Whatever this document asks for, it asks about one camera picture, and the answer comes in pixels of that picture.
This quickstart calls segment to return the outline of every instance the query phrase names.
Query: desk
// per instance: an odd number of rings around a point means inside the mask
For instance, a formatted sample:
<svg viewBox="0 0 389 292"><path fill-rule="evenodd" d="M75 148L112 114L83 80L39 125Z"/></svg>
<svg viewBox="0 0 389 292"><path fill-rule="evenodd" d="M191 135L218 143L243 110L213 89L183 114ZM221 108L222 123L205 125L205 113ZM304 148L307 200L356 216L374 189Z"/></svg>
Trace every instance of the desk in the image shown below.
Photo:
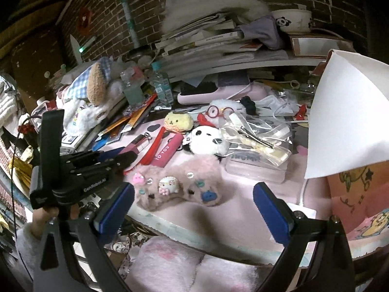
<svg viewBox="0 0 389 292"><path fill-rule="evenodd" d="M148 132L152 137L159 128L149 131L151 125L162 125L163 120L140 125L136 133L124 136L120 141L104 146L110 150L128 145L137 135ZM166 145L165 137L158 152ZM143 151L138 160L145 154ZM192 156L185 151L174 154L167 166L181 164ZM297 203L306 168L306 156L292 155L288 164L286 180L282 184L267 183L275 195L286 202ZM253 186L258 182L231 175L223 170L224 189L221 190L221 204L213 207L180 199L171 200L157 211L148 212L135 203L128 216L157 234L224 259L255 265L274 265L283 246L270 240L271 234L252 200ZM308 182L304 205L317 211L316 218L327 219L331 215L331 197L325 178L311 179ZM381 236L349 242L353 258L364 256L378 247L389 244L389 232ZM300 266L308 266L314 243L307 247Z"/></svg>

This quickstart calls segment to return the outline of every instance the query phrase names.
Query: red glasses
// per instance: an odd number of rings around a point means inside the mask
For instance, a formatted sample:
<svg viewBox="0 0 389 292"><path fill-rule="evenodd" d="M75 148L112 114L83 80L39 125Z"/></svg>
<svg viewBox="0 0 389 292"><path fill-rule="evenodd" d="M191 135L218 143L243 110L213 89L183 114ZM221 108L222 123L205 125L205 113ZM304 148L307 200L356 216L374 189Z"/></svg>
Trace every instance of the red glasses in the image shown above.
<svg viewBox="0 0 389 292"><path fill-rule="evenodd" d="M226 116L231 115L234 113L234 109L232 107L225 107L224 109L219 110L219 108L215 105L211 105L208 110L205 112L205 115L214 119L217 117L223 117L224 119Z"/></svg>

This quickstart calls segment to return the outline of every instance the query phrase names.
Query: hand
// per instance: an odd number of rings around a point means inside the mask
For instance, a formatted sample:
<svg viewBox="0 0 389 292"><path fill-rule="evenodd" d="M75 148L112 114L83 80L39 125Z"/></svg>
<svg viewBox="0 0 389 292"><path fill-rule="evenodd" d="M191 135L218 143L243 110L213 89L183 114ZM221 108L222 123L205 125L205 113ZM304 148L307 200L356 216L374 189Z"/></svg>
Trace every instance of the hand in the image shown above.
<svg viewBox="0 0 389 292"><path fill-rule="evenodd" d="M31 233L36 239L41 239L46 223L53 217L57 217L60 210L58 208L40 208L32 212ZM76 219L80 213L77 204L71 206L70 218Z"/></svg>

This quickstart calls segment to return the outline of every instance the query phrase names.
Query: blue button charm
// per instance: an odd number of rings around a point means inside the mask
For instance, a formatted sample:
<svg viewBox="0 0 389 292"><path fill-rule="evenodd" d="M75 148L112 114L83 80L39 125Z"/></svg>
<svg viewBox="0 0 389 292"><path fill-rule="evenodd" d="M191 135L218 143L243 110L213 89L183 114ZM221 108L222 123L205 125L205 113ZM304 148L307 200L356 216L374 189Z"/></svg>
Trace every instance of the blue button charm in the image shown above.
<svg viewBox="0 0 389 292"><path fill-rule="evenodd" d="M203 202L214 201L217 199L217 194L212 191L206 191L201 193L201 199L203 200Z"/></svg>
<svg viewBox="0 0 389 292"><path fill-rule="evenodd" d="M195 185L197 185L197 187L199 188L202 188L203 186L205 186L204 180L195 181Z"/></svg>

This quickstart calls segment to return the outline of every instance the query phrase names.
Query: checkered fabric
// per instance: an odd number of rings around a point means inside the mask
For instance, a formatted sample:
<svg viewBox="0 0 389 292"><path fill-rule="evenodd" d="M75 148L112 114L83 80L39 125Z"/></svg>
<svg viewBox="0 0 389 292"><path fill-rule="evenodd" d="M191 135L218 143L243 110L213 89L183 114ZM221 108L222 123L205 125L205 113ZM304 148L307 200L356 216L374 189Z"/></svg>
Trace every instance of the checkered fabric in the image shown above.
<svg viewBox="0 0 389 292"><path fill-rule="evenodd" d="M100 67L103 70L106 84L110 81L111 67L110 64L112 61L108 57L102 57L98 60L100 62ZM89 73L92 69L90 66L82 74L80 74L76 79L74 79L71 86L68 88L65 94L65 102L72 99L85 99L86 96L86 85L88 84Z"/></svg>

